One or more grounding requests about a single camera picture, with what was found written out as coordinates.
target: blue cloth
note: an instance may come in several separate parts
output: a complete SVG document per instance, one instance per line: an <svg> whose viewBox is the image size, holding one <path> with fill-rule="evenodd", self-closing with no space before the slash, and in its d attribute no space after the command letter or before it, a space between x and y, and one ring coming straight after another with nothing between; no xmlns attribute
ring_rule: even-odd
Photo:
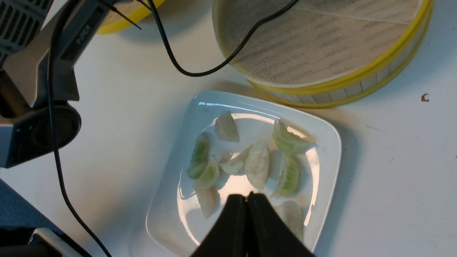
<svg viewBox="0 0 457 257"><path fill-rule="evenodd" d="M0 179L0 227L49 228L56 225Z"/></svg>

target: white table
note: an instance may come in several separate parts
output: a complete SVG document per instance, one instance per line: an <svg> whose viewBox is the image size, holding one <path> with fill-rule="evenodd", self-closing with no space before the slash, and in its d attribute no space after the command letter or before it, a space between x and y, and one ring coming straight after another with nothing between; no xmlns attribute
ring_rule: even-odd
<svg viewBox="0 0 457 257"><path fill-rule="evenodd" d="M52 13L63 0L55 2ZM179 62L195 71L222 60L211 4L167 0L160 8ZM337 127L344 148L318 256L457 256L456 14L457 1L436 0L422 47L396 79L358 102L310 111ZM81 56L81 100L72 105L83 125L61 150L72 203L116 257L170 256L148 237L145 215L192 97L204 90L256 96L230 67L199 79L179 74L153 20L140 25L95 36ZM421 101L425 93L429 102ZM0 177L103 256L65 206L52 154Z"/></svg>

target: dumpling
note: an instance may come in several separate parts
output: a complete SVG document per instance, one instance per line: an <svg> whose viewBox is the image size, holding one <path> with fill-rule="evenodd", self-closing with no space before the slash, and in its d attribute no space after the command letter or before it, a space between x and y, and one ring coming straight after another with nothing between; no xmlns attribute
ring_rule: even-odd
<svg viewBox="0 0 457 257"><path fill-rule="evenodd" d="M194 151L192 153L191 163L200 164L208 159L209 140L201 134L195 140Z"/></svg>
<svg viewBox="0 0 457 257"><path fill-rule="evenodd" d="M208 160L197 164L197 163L191 163L191 167L187 169L187 175L191 179L198 179L200 175L202 174L203 170L206 167L206 164L208 164Z"/></svg>
<svg viewBox="0 0 457 257"><path fill-rule="evenodd" d="M270 149L268 143L261 141L249 151L244 166L249 183L257 189L263 189L270 173Z"/></svg>
<svg viewBox="0 0 457 257"><path fill-rule="evenodd" d="M214 187L207 189L196 187L195 194L197 195L198 203L202 209L203 216L207 219L216 208L218 192Z"/></svg>
<svg viewBox="0 0 457 257"><path fill-rule="evenodd" d="M216 120L214 132L222 141L239 142L238 129L230 111Z"/></svg>
<svg viewBox="0 0 457 257"><path fill-rule="evenodd" d="M288 132L282 121L275 121L273 127L273 140L276 146L289 154L297 154L306 150L315 142L309 138L301 138L294 133Z"/></svg>
<svg viewBox="0 0 457 257"><path fill-rule="evenodd" d="M248 158L249 151L251 151L252 146L253 145L250 145L237 157L229 160L228 162L219 164L219 168L221 168L225 173L230 175L237 175L243 173L244 166L246 164L246 158Z"/></svg>
<svg viewBox="0 0 457 257"><path fill-rule="evenodd" d="M208 163L209 140L201 134L195 140L194 151L192 153L191 164L187 169L187 175L191 179L198 179Z"/></svg>
<svg viewBox="0 0 457 257"><path fill-rule="evenodd" d="M298 164L288 154L283 154L281 176L279 177L276 191L270 196L271 198L279 196L289 196L295 192L300 184L300 170Z"/></svg>
<svg viewBox="0 0 457 257"><path fill-rule="evenodd" d="M285 201L274 209L287 228L303 242L304 218L302 208L294 201Z"/></svg>
<svg viewBox="0 0 457 257"><path fill-rule="evenodd" d="M195 181L194 188L208 189L216 184L219 179L219 166L213 156L208 158L208 163L200 177Z"/></svg>

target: white plate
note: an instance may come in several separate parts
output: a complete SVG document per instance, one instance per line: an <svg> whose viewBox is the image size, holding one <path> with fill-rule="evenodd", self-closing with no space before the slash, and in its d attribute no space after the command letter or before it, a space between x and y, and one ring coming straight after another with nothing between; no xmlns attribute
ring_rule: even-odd
<svg viewBox="0 0 457 257"><path fill-rule="evenodd" d="M237 124L240 143L220 141L214 133L215 120L228 110ZM237 155L256 141L267 140L272 151L272 165L277 166L274 157L278 156L279 151L271 134L273 123L279 118L293 123L298 130L310 132L317 139L316 146L297 155L302 166L299 192L290 198L270 200L273 206L285 200L294 200L304 209L303 243L313 251L324 226L340 167L341 139L338 132L323 119L299 110L224 92L203 92L190 103L181 133L148 211L146 229L151 238L168 251L187 257L200 245L216 222L228 195L258 192L245 175L221 175L217 184L220 205L205 219L193 190L194 180L186 173L198 135L202 132L209 134L210 154L218 160L230 157L230 153ZM276 189L279 172L279 169L272 171L262 190L268 197Z"/></svg>

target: black cable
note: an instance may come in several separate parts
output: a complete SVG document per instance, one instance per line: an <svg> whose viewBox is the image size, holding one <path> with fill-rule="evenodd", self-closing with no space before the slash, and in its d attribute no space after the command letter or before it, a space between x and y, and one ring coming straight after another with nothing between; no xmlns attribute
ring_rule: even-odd
<svg viewBox="0 0 457 257"><path fill-rule="evenodd" d="M98 237L90 230L90 228L84 223L84 221L79 217L76 210L71 205L70 200L68 199L67 191L65 190L64 184L64 176L62 174L62 165L60 164L60 155L58 152L58 143L57 143L57 136L54 126L54 60L56 59L56 52L57 52L57 43L62 33L65 24L67 23L68 18L70 17L71 12L78 4L79 0L69 0L67 5L62 10L60 14L56 27L54 28L52 37L51 37L51 45L49 47L49 60L48 60L48 104L49 104L49 120L51 125L51 134L52 134L52 144L54 149L54 157L56 161L56 168L57 168L57 175L58 181L60 184L60 190L62 191L62 196L64 197L64 201L70 209L71 214L76 218L76 220L81 224L81 226L89 233L89 235L97 242L100 248L104 251L106 256L111 257L111 254L108 252L106 247L103 243L98 239Z"/></svg>
<svg viewBox="0 0 457 257"><path fill-rule="evenodd" d="M164 42L165 48L167 50L167 54L170 57L170 60L173 63L173 65L176 67L176 69L178 69L178 71L181 72L182 74L187 75L189 77L204 77L204 76L210 75L210 74L222 69L224 66L229 64L236 57L236 55L238 55L238 53L241 51L241 49L243 49L245 44L249 41L251 36L260 26L283 15L288 10L290 10L296 3L298 3L298 1L299 0L292 0L285 7L281 8L279 11L256 22L254 24L254 26L251 28L251 30L249 30L247 35L244 37L243 41L241 41L241 43L236 48L236 50L225 61L223 61L218 66L212 68L211 70L207 70L204 72L197 72L197 73L186 71L179 65L179 63L177 62L177 60L175 58L175 55L173 54L173 51L171 50L170 43L168 42L168 38L165 33L164 26L162 25L162 21L160 20L159 13L157 12L157 8L155 7L155 4L152 0L148 0L148 3L150 6L152 15L154 16L155 22L157 23L157 28L159 29L160 36L162 37L162 41Z"/></svg>

